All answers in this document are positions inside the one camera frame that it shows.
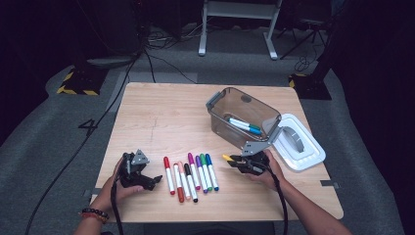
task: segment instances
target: metal stand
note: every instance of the metal stand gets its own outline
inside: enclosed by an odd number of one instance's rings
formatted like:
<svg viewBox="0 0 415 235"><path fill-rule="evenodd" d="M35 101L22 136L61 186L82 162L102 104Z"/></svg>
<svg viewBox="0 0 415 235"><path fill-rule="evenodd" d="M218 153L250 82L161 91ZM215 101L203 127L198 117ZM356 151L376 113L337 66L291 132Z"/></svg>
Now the metal stand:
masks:
<svg viewBox="0 0 415 235"><path fill-rule="evenodd" d="M272 60L277 60L278 56L272 44L271 37L277 22L280 11L281 0L275 5L251 4L251 3L234 3L234 2L215 2L205 0L202 36L199 46L199 55L206 54L207 47L207 24L208 16L211 17L231 17L231 18L248 18L271 20L268 32L263 33L269 56Z"/></svg>

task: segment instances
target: gray carpet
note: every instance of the gray carpet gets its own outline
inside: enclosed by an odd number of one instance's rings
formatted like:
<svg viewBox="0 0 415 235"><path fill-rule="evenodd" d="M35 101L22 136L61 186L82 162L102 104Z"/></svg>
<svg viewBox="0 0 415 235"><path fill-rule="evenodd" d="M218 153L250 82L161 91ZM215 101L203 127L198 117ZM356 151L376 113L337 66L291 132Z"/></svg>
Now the gray carpet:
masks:
<svg viewBox="0 0 415 235"><path fill-rule="evenodd" d="M165 79L179 77L180 69L200 84L238 84L288 86L287 77L296 72L300 56L318 57L318 40L306 42L285 60L271 61L261 33L257 30L218 30L207 36L207 54L198 56L199 37L168 49L148 50L156 82L186 82ZM301 37L304 32L297 32ZM273 38L279 54L295 42L286 32ZM316 62L302 73L312 73ZM110 70L100 96L57 94L70 68L51 77L46 85L49 98L16 128L0 149L0 234L24 234L30 215L42 194L76 153L86 136L77 128L89 119L98 120L114 99L125 68ZM129 79L149 78L150 63L143 55ZM300 100L314 137L325 150L325 165L345 211L342 222L354 234L404 234L393 194L376 169L353 125L342 86L331 71L325 77L332 101ZM109 112L97 130L58 178L41 204L29 234L71 234L87 207L87 190L95 186L116 112ZM117 234L115 224L105 225ZM283 223L275 222L275 233L282 234ZM143 224L124 224L125 234L143 234ZM289 234L305 234L298 221L290 221Z"/></svg>

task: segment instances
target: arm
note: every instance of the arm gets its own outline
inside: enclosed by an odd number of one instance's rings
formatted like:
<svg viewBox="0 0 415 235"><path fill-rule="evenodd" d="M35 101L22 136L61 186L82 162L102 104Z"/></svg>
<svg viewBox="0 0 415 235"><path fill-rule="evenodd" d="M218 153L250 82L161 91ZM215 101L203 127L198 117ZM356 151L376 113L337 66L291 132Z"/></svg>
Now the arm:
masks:
<svg viewBox="0 0 415 235"><path fill-rule="evenodd" d="M269 164L272 171L280 180L280 186L285 200L297 214L308 234L351 234L351 232L336 218L314 204L286 180L281 167L275 161L269 150L264 150L263 152L270 161ZM268 188L277 191L274 180L269 172L265 172L259 176L247 174L247 177L253 181L261 181Z"/></svg>
<svg viewBox="0 0 415 235"><path fill-rule="evenodd" d="M114 178L116 171L121 164L122 159L118 161L118 164L115 167L113 175L105 182L103 188L101 189L100 194L95 198L94 202L90 205L91 209L96 209L101 212L111 212L113 207L111 205L111 188L113 187ZM116 202L119 203L122 199L134 194L144 191L142 186L133 186L129 188L123 188L119 181L116 183ZM101 228L103 226L102 221L95 217L83 217L79 222L79 225L74 235L94 235L101 234Z"/></svg>

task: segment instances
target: beaded bracelet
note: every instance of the beaded bracelet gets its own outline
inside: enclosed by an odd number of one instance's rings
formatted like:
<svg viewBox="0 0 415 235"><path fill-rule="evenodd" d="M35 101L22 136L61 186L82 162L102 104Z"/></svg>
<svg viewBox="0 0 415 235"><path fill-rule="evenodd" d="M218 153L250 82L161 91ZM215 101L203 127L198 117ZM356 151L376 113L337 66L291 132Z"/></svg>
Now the beaded bracelet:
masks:
<svg viewBox="0 0 415 235"><path fill-rule="evenodd" d="M107 220L110 219L110 216L107 213L90 208L83 209L80 215L82 217L95 217L98 220L100 220L103 224L105 224Z"/></svg>

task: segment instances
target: hand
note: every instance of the hand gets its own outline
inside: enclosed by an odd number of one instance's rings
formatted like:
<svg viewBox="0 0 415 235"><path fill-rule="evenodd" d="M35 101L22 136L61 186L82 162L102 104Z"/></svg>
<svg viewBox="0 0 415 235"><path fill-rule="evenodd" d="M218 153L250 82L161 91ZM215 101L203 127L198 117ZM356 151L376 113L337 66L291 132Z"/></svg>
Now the hand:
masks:
<svg viewBox="0 0 415 235"><path fill-rule="evenodd" d="M277 161L274 159L274 156L272 155L271 151L268 149L263 150L263 153L268 157L269 159L269 166L271 166L272 172L277 176L277 178L281 181L286 181L286 178L284 177L283 171L280 167L280 165L277 163ZM274 179L271 176L271 173L266 171L262 173L261 175L254 175L254 174L246 174L246 177L252 181L259 181L265 184L268 188L277 191L274 183Z"/></svg>
<svg viewBox="0 0 415 235"><path fill-rule="evenodd" d="M112 210L111 188L113 187L114 178L121 163L122 163L122 158L116 164L113 175L105 182L103 188L101 189L100 194L95 198L94 202L91 204L91 208L100 210L103 212L109 212ZM144 190L145 189L141 185L124 188L122 187L121 183L118 181L116 183L116 202L119 203L123 199L135 193L142 192Z"/></svg>

